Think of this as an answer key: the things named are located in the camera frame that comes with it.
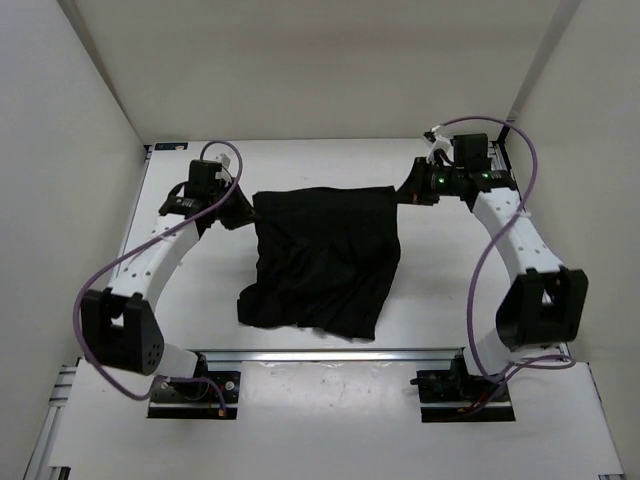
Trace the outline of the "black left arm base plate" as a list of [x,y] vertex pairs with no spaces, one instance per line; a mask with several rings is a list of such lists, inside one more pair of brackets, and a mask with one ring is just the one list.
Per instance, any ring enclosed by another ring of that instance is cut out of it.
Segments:
[[241,372],[217,370],[205,373],[205,381],[163,381],[152,390],[149,419],[236,420]]

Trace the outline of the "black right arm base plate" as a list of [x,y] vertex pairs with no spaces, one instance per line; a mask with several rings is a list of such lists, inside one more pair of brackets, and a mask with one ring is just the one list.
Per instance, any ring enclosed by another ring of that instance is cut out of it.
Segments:
[[409,384],[417,388],[423,424],[516,420],[508,389],[483,377],[453,369],[419,370]]

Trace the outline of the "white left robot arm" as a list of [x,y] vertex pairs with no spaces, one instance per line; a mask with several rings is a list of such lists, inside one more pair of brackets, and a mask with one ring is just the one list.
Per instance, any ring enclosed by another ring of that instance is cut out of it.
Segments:
[[111,369],[175,382],[188,400],[206,395],[210,377],[201,354],[165,342],[155,317],[158,300],[185,255],[219,222],[234,230],[252,220],[252,207],[238,188],[222,193],[171,193],[145,242],[96,272],[75,299],[72,325],[84,354],[114,389],[134,401]]

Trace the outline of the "black pleated skirt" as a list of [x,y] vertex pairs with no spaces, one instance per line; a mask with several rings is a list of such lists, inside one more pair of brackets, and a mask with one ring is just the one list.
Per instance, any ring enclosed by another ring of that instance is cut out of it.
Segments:
[[395,189],[262,191],[253,204],[256,280],[239,322],[374,340],[401,258]]

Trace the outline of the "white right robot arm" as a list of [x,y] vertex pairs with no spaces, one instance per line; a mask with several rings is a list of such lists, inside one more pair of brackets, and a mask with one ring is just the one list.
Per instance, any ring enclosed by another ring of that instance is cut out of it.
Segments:
[[574,341],[589,282],[583,270],[565,266],[546,245],[507,171],[467,172],[416,158],[397,192],[399,203],[432,206],[443,196],[463,201],[490,236],[477,268],[497,251],[510,281],[494,326],[478,337],[473,313],[480,272],[472,273],[466,306],[466,365],[449,375],[452,393],[470,400],[484,389],[485,379],[500,381],[524,352]]

